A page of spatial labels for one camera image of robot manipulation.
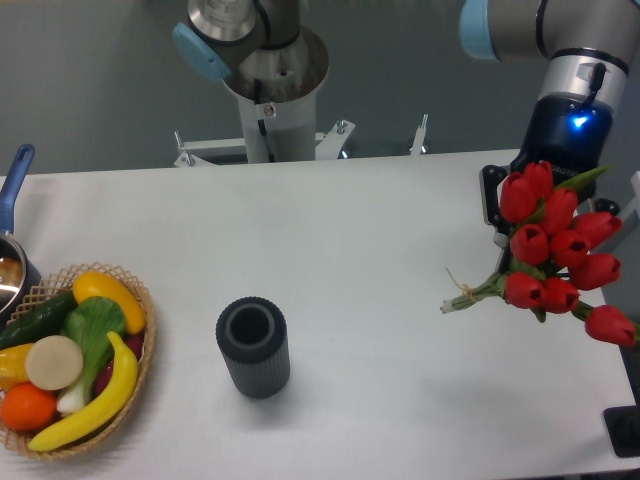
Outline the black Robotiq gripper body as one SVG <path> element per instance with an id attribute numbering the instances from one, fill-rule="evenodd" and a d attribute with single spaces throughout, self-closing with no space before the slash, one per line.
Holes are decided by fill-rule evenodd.
<path id="1" fill-rule="evenodd" d="M 557 185 L 592 170 L 599 165 L 612 123 L 612 114 L 605 106 L 584 107 L 570 98 L 545 97 L 535 105 L 510 170 L 522 173 L 531 163 L 547 161 Z"/>

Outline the grey robot arm base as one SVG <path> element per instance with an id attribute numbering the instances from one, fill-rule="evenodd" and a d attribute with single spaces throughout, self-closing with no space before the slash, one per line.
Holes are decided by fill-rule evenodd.
<path id="1" fill-rule="evenodd" d="M 316 97 L 329 72 L 297 1 L 191 1 L 172 31 L 181 57 L 238 105 L 251 163 L 316 157 Z"/>

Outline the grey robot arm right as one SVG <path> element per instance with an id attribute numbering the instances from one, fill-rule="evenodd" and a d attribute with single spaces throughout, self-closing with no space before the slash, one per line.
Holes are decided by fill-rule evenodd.
<path id="1" fill-rule="evenodd" d="M 467 1 L 459 37 L 476 59 L 548 69 L 513 171 L 548 161 L 556 183 L 597 167 L 639 48 L 636 1 Z"/>

